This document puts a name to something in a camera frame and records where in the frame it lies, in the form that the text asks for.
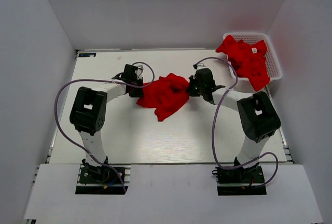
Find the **red t shirt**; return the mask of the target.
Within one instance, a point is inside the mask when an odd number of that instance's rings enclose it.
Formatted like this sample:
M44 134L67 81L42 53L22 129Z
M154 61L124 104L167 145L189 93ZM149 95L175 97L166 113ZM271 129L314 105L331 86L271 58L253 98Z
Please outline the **red t shirt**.
M176 113L189 100L186 92L189 82L173 73L160 76L151 85L143 89L144 96L136 104L143 108L153 108L157 120L163 122Z

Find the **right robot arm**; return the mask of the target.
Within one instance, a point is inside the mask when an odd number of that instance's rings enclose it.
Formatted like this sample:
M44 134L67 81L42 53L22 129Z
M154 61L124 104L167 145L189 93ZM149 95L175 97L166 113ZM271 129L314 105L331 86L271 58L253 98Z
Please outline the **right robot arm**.
M259 170L259 160L272 152L263 152L267 141L280 128L278 117L265 92L242 93L217 85L212 71L207 67L194 66L195 74L189 78L187 93L203 99L220 110L222 106L238 112L244 132L242 148L235 157L233 166L223 166L216 160L214 174L221 184L253 183Z

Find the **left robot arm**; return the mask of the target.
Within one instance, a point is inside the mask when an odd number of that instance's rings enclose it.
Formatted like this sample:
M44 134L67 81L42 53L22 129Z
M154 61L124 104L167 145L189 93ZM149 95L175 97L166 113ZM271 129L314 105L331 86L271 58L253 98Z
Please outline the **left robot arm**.
M112 79L114 83L105 83L97 88L80 87L77 91L70 113L70 123L80 135L87 150L82 163L88 175L98 182L105 182L115 172L107 167L108 157L104 152L101 129L105 123L106 106L111 100L128 95L139 98L144 95L143 67L127 64L122 73Z

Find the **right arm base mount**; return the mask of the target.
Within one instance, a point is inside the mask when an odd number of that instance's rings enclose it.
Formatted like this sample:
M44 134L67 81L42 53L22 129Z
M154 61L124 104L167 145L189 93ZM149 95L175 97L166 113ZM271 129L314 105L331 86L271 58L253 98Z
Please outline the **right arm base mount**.
M223 170L216 167L212 170L216 177L218 196L266 195L264 174L261 166L253 169Z

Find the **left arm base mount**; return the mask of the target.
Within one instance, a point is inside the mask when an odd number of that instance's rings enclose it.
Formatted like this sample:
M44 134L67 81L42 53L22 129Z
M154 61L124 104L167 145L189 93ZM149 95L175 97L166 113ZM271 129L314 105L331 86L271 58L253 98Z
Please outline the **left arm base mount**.
M121 176L125 190L116 173L106 168L103 175L92 173L82 164L80 165L76 195L125 195L130 183L130 166L116 166L115 170Z

